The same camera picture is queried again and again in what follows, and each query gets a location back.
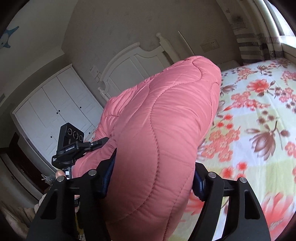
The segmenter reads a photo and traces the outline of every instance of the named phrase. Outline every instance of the wardrobe door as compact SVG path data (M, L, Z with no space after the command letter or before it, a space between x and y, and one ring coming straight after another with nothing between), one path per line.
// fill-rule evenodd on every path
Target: wardrobe door
M29 101L16 112L19 123L38 152L51 164L57 151L57 141L37 116Z
M89 138L92 136L94 129L95 129L95 127L93 125L91 125L89 127L89 129L86 132L84 132L84 141L85 142L89 141Z
M55 109L44 90L41 88L29 98L29 102L44 126L59 140L59 130L66 124L60 113Z
M103 107L97 102L71 67L57 76L65 90L89 121L97 126L103 113Z
M90 121L80 111L57 77L53 78L42 88L57 109L57 112L60 113L66 122L71 123L83 132L87 131L91 126Z

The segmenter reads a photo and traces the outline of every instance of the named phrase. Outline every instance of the white headboard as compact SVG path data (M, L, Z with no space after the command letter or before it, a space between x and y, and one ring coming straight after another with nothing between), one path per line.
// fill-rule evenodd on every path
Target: white headboard
M138 42L120 51L108 63L98 88L106 101L180 60L169 41L160 33L156 36L160 40L156 49L147 52Z

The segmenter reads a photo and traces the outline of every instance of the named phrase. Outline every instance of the light switch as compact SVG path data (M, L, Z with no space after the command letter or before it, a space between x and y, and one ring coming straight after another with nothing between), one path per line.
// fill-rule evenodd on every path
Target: light switch
M99 74L99 70L98 68L94 65L92 66L92 68L90 69L91 75L96 78Z

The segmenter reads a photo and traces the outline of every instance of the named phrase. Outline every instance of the curtain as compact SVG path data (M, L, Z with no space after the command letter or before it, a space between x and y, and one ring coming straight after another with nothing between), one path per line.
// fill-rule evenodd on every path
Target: curtain
M239 44L244 64L283 57L280 35L264 0L216 0Z

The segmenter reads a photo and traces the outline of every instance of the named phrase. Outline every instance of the electrical outlet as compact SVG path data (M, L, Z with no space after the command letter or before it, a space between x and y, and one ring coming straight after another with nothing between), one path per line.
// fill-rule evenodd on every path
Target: electrical outlet
M96 78L99 74L99 70L98 68L94 65L92 66L92 68L90 69L91 75Z
M213 49L219 48L219 44L217 43L217 40L215 40L215 39L211 41L211 45L212 45Z
M215 39L211 40L210 42L202 43L200 46L204 53L219 48L219 44Z

